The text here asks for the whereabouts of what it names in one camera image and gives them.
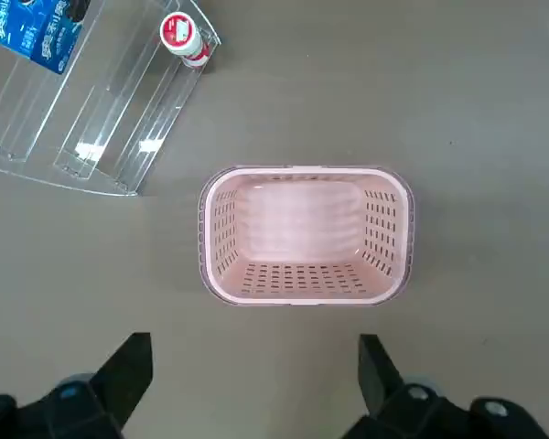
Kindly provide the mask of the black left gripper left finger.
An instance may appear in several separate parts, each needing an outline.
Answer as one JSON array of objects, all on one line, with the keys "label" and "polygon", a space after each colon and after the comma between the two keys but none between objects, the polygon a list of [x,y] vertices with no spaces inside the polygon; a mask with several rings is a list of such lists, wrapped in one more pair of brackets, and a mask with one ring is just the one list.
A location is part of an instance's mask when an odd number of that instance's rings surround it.
[{"label": "black left gripper left finger", "polygon": [[0,394],[0,438],[122,438],[153,380],[152,336],[134,332],[100,366],[19,406]]}]

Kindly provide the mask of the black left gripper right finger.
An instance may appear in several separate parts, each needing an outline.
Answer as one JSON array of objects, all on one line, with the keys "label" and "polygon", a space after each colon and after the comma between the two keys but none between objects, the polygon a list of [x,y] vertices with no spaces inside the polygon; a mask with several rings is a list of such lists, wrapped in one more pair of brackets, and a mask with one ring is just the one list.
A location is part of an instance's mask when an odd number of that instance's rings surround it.
[{"label": "black left gripper right finger", "polygon": [[407,382],[379,337],[362,334],[358,383],[368,412],[347,431],[349,438],[547,438],[521,405],[478,397],[463,409],[432,388]]}]

